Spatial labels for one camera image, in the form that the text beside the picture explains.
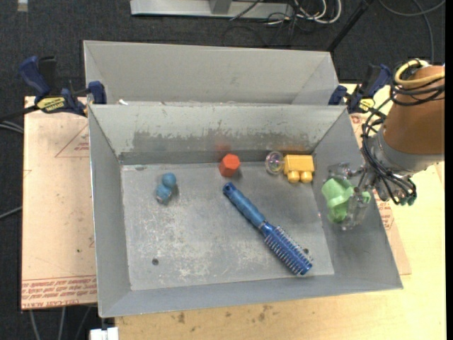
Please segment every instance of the yellow lego block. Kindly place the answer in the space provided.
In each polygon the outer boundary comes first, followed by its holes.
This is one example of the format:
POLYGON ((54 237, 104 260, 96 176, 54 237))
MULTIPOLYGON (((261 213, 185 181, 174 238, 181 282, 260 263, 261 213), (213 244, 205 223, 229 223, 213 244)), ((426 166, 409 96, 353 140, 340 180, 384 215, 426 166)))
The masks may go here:
POLYGON ((310 183, 313 180, 314 162, 311 155, 286 155, 283 173, 290 183, 301 181, 310 183))

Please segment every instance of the gray bin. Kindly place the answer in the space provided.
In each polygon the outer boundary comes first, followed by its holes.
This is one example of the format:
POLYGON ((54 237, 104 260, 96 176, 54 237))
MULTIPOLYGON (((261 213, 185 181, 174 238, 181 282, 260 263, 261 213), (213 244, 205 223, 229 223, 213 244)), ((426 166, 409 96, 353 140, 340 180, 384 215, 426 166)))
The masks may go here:
POLYGON ((376 203, 363 225, 327 218, 328 167, 362 163, 326 52, 85 42, 93 215, 102 317, 401 288, 376 203), (119 100, 126 106, 117 104, 119 100), (265 171, 271 151, 312 154, 311 183, 265 171), (219 174, 226 153, 241 168, 219 174), (161 176, 178 179, 168 205, 161 176), (222 194, 232 181, 314 258, 294 277, 222 194))

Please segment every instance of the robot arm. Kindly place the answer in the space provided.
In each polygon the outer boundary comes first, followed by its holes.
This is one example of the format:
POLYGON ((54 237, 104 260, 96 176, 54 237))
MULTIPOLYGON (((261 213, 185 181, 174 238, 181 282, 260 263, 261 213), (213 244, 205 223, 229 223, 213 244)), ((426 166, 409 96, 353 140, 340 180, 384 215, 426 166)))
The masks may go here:
POLYGON ((329 206, 329 216, 344 229, 361 223, 374 188, 383 201, 412 205, 412 175, 444 159, 445 66, 411 60, 396 70, 390 86, 390 97, 362 126, 364 165, 356 171, 338 165, 323 187, 328 205, 338 201, 338 193, 343 196, 343 211, 329 206), (380 109, 390 102, 385 116, 380 109), (358 175, 353 186, 348 179, 358 175))

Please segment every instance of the hairbrush bristles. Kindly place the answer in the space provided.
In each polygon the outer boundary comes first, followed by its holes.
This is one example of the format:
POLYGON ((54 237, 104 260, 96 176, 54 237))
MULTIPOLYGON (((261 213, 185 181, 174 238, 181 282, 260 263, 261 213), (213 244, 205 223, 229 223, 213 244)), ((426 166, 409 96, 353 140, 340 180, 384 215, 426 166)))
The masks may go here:
POLYGON ((256 206, 232 183, 225 184, 223 192, 239 212, 263 233, 264 242, 291 272, 304 275, 311 268, 311 258, 306 255, 305 249, 292 240, 281 227, 274 227, 266 221, 256 206))

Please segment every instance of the black carpet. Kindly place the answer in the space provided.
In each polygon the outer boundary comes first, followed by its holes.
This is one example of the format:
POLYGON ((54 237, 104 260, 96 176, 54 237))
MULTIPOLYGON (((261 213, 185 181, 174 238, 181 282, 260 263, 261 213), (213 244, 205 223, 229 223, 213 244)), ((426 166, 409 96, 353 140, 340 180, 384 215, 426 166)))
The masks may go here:
MULTIPOLYGON (((59 89, 84 87, 83 40, 173 43, 186 45, 263 47, 268 49, 327 50, 362 0, 342 0, 343 14, 334 24, 301 22, 292 37, 288 30, 256 21, 220 18, 131 17, 130 0, 28 0, 28 12, 17 11, 17 0, 0 0, 0 116, 20 110, 24 96, 34 91, 18 77, 26 57, 54 55, 58 59, 59 89)), ((413 0, 382 0, 406 13, 418 12, 413 0)), ((441 0, 416 0, 423 9, 441 0)), ((338 78, 358 82, 367 65, 393 68, 412 57, 445 62, 445 4, 423 16, 403 17, 375 1, 333 52, 338 78)), ((14 122, 21 124, 22 119, 14 122)), ((23 138, 0 128, 0 215, 21 205, 23 138)), ((19 308, 21 213, 0 220, 0 339, 34 339, 28 313, 19 308)), ((70 307, 63 339, 73 339, 86 307, 70 307)), ((61 310, 36 312, 42 339, 56 339, 61 310)), ((101 322, 92 309, 86 328, 101 322)), ((80 339, 85 339, 85 331, 80 339)))

